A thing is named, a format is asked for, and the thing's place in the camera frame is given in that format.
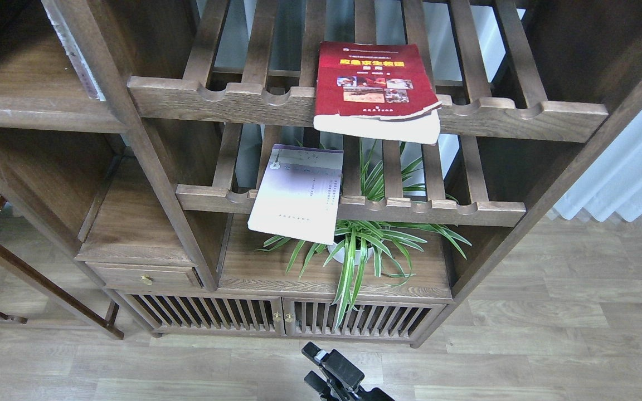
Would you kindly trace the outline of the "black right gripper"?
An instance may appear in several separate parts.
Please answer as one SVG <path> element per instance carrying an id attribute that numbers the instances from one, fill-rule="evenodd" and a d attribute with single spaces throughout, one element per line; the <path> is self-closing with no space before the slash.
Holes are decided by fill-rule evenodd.
<path id="1" fill-rule="evenodd" d="M 326 352 L 308 342 L 301 353 L 324 374 L 324 378 L 321 378 L 314 371 L 309 371 L 304 378 L 321 400 L 343 400 L 339 396 L 349 396 L 349 400 L 394 401 L 394 398 L 380 388 L 363 389 L 360 383 L 364 379 L 364 373 L 337 350 Z"/>

